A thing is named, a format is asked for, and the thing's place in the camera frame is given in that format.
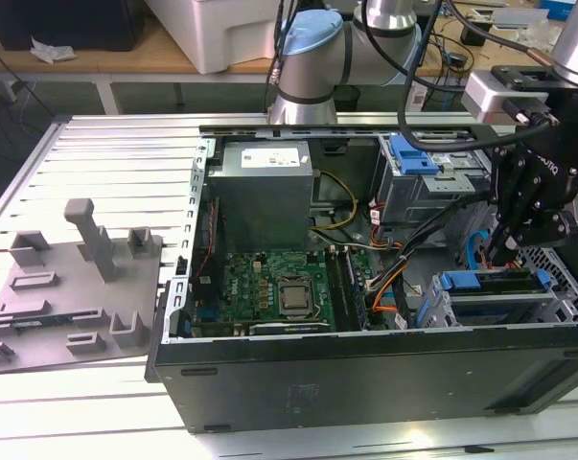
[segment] table leg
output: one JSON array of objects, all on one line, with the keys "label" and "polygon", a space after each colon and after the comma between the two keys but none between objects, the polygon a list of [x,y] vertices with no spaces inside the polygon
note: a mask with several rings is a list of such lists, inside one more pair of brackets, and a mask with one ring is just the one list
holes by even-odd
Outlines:
[{"label": "table leg", "polygon": [[123,109],[114,91],[112,90],[112,83],[109,81],[95,81],[101,104],[104,105],[105,115],[120,115]]},{"label": "table leg", "polygon": [[178,105],[184,105],[184,92],[182,92],[182,83],[173,84],[173,92],[175,93],[175,103]]},{"label": "table leg", "polygon": [[0,96],[3,96],[3,99],[5,99],[8,104],[13,104],[17,101],[12,89],[12,83],[13,81],[0,81]]}]

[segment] blue part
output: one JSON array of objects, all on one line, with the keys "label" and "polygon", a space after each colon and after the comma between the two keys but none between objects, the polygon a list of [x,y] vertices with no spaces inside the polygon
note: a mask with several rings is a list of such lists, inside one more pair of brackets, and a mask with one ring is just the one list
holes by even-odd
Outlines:
[{"label": "blue part", "polygon": [[220,318],[220,310],[217,307],[200,305],[197,307],[197,316],[202,323],[212,323]]},{"label": "blue part", "polygon": [[546,289],[550,289],[553,286],[553,280],[550,279],[550,276],[548,276],[548,273],[546,273],[546,270],[543,270],[542,268],[538,268],[536,270],[536,276],[538,277],[538,279],[542,283],[542,286],[544,286]]},{"label": "blue part", "polygon": [[449,275],[447,275],[446,273],[442,273],[440,275],[440,284],[442,285],[443,290],[452,289],[451,277]]},{"label": "blue part", "polygon": [[343,24],[344,20],[337,11],[299,12],[287,35],[284,54],[299,55],[324,45],[339,33]]},{"label": "blue part", "polygon": [[429,309],[429,300],[426,300],[423,306],[421,307],[421,310],[419,311],[419,315],[416,317],[417,326],[421,324],[421,320],[423,319],[423,316],[425,316],[425,313],[427,312],[428,309]]},{"label": "blue part", "polygon": [[429,155],[413,148],[403,135],[391,136],[390,144],[402,174],[436,175],[440,172]]},{"label": "blue part", "polygon": [[480,288],[480,282],[475,273],[471,271],[445,271],[440,276],[440,281],[448,277],[451,280],[452,287],[455,289],[475,289]]},{"label": "blue part", "polygon": [[465,251],[468,258],[468,268],[470,270],[476,270],[478,268],[478,264],[474,258],[474,241],[478,236],[482,237],[483,240],[486,240],[489,238],[489,233],[485,232],[484,230],[476,230],[468,237],[468,243],[465,246]]}]

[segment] motherboard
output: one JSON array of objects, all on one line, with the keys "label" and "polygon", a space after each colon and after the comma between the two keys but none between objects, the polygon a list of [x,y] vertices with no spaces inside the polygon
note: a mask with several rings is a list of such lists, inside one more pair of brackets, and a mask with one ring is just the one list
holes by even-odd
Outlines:
[{"label": "motherboard", "polygon": [[347,330],[336,318],[345,299],[356,329],[364,328],[362,289],[372,277],[365,251],[269,251],[226,254],[220,307],[197,308],[195,335],[252,334],[269,323],[319,324],[320,331]]}]

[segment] green circuit board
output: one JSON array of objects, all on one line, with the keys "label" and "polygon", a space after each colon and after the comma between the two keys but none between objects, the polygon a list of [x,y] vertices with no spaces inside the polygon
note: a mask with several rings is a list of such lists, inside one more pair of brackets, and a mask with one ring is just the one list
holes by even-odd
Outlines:
[{"label": "green circuit board", "polygon": [[[351,254],[358,280],[372,275],[364,251]],[[281,313],[281,288],[290,283],[309,285],[312,312],[299,319],[326,322],[335,331],[323,251],[227,254],[224,268],[220,322],[286,320]]]}]

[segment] cpu socket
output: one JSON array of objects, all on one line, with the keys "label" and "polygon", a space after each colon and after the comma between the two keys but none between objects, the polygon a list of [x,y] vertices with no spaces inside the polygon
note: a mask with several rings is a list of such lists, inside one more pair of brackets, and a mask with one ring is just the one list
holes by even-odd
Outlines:
[{"label": "cpu socket", "polygon": [[313,313],[310,279],[279,281],[280,314],[292,319],[305,319]]}]

